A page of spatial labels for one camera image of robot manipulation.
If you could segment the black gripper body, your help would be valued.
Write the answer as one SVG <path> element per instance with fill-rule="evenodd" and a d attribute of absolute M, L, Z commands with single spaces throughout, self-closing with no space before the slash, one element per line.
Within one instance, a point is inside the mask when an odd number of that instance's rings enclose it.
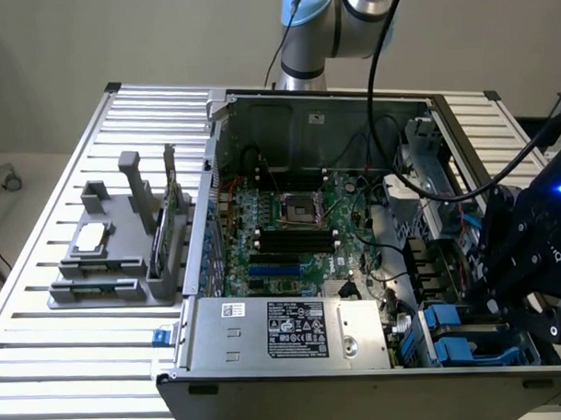
<path fill-rule="evenodd" d="M 520 250 L 536 260 L 529 285 L 561 298 L 561 150 L 520 193 L 516 206 L 528 232 Z"/>

